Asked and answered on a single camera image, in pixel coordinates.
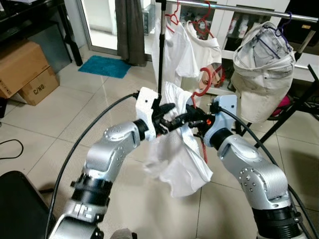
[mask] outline metal rail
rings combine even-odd
[[[176,0],[166,0],[166,1],[169,3],[177,3]],[[180,0],[179,3],[181,5],[187,5],[187,6],[208,7],[208,4],[204,2]],[[226,10],[226,11],[235,11],[235,12],[242,12],[242,13],[249,13],[249,14],[263,15],[263,16],[276,16],[276,17],[290,19],[290,15],[288,13],[278,12],[278,11],[255,9],[255,8],[242,7],[242,6],[227,6],[227,5],[220,5],[220,4],[214,4],[214,3],[211,3],[210,7],[213,9],[220,9],[220,10]],[[317,17],[302,16],[297,14],[292,15],[292,20],[306,21],[306,22],[312,22],[312,23],[317,23],[319,21]]]

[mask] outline white t-shirt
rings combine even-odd
[[[186,33],[191,42],[198,69],[206,67],[212,63],[221,63],[221,50],[216,37],[208,40],[198,39],[196,30],[190,21],[186,24]],[[181,87],[186,91],[199,92],[198,82],[202,75],[203,72],[196,77],[183,77]]]
[[[163,83],[162,104],[175,103],[176,107],[165,115],[172,120],[186,113],[186,103],[191,93],[170,83]],[[172,197],[185,197],[195,193],[212,177],[199,154],[197,141],[187,124],[151,142],[144,170],[170,185]]]
[[[160,61],[160,19],[156,20],[155,35],[152,49],[152,61],[156,81],[159,81]],[[166,28],[164,57],[163,57],[163,81],[181,85],[182,77],[197,77],[199,68],[194,57],[191,42],[187,33],[179,22],[175,33]]]

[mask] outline clothes rack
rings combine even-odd
[[[166,0],[166,2],[177,3],[176,0]],[[210,1],[210,2],[211,2],[210,8],[213,8],[213,9],[235,11],[235,12],[249,13],[249,14],[263,15],[263,16],[277,16],[277,17],[281,17],[281,18],[290,19],[290,15],[288,13],[284,13],[284,12],[269,11],[269,10],[250,8],[250,7],[242,7],[242,6],[227,6],[227,5],[221,5],[221,4],[214,4],[212,1]],[[185,6],[208,7],[208,5],[204,1],[203,2],[195,2],[195,1],[180,0],[179,4],[185,5]],[[292,20],[318,23],[319,19],[317,17],[292,14]]]
[[[158,93],[161,94],[161,84],[162,84],[162,64],[163,64],[163,49],[164,49],[164,41],[165,41],[165,11],[166,11],[166,4],[167,3],[175,3],[177,4],[176,0],[156,0],[156,2],[161,3],[161,31],[159,35],[159,85],[158,85]],[[204,1],[187,1],[187,0],[179,0],[180,5],[187,5],[187,6],[194,6],[194,7],[205,7],[208,8],[209,5]],[[305,47],[310,42],[311,38],[314,36],[316,31],[319,28],[319,18],[317,17],[310,17],[310,16],[303,16],[297,14],[289,14],[284,12],[277,12],[277,11],[270,11],[270,10],[263,10],[263,9],[255,9],[250,7],[241,7],[241,6],[227,6],[221,4],[215,4],[213,2],[210,3],[210,8],[212,9],[219,9],[219,10],[226,10],[226,11],[235,11],[240,13],[248,13],[254,15],[263,15],[263,16],[275,16],[285,19],[291,20],[298,20],[298,21],[305,21],[316,23],[315,27],[308,33],[307,37],[304,39],[302,45],[295,53],[296,61],[301,57],[301,54]],[[311,65],[308,66],[309,71],[311,72],[314,82],[305,91],[302,97],[285,113],[283,113],[283,117],[278,120],[278,122],[262,137],[261,142],[264,143],[295,111],[300,110],[307,113],[314,113],[313,109],[309,108],[302,108],[301,105],[308,99],[308,97],[313,94],[319,88],[319,78],[318,73],[315,73],[313,67]],[[241,126],[238,124],[236,125],[236,133],[243,135],[245,131],[241,130]]]
[[[176,0],[157,0],[157,2],[168,2],[168,3],[177,3]],[[195,6],[195,7],[206,7],[208,8],[208,5],[202,1],[187,1],[187,0],[179,0],[178,1],[180,5],[185,6]],[[280,18],[285,19],[291,19],[291,20],[297,20],[297,21],[305,21],[305,22],[312,22],[317,23],[317,27],[319,27],[319,18],[318,17],[311,17],[311,16],[303,16],[298,14],[292,14],[285,12],[278,12],[278,11],[270,11],[270,10],[263,10],[263,9],[255,9],[251,7],[242,7],[242,6],[227,6],[227,5],[221,5],[221,4],[214,4],[213,2],[210,3],[210,8],[212,9],[219,9],[219,10],[225,10],[225,11],[235,11],[235,12],[241,12],[241,13],[248,13],[248,14],[254,14],[254,15],[262,15],[262,16],[276,16]],[[314,34],[316,33],[315,30],[311,30],[305,40],[303,41],[300,48],[297,50],[295,54],[296,60],[298,60],[301,57],[301,54],[305,47],[308,45]]]

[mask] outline tiled floor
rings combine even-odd
[[[94,55],[84,52],[84,60]],[[0,127],[0,141],[17,138],[25,146],[18,159],[0,160],[0,174],[19,170],[38,188],[52,186],[68,151],[88,124],[116,99],[142,86],[156,88],[152,64],[132,67],[124,79],[80,73],[70,64],[59,74],[61,86],[33,107],[9,102]],[[202,99],[206,107],[209,96]],[[103,117],[75,151],[60,184],[55,207],[58,216],[72,194],[70,182],[80,175],[86,153],[104,129],[135,119],[135,101],[128,100]],[[253,124],[260,138],[271,126]],[[245,138],[254,143],[249,135]],[[319,211],[319,122],[308,114],[294,114],[265,146],[285,171],[291,185],[304,201],[314,223]],[[0,146],[1,156],[20,151],[14,142]],[[109,238],[115,229],[128,226],[140,239],[254,239],[256,226],[249,204],[234,177],[208,149],[211,182],[194,195],[173,199],[169,186],[148,177],[142,162],[148,143],[133,151],[125,161],[111,193],[111,202],[100,228]]]

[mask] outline gray curtain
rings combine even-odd
[[[141,0],[115,0],[118,55],[130,65],[145,66]]]

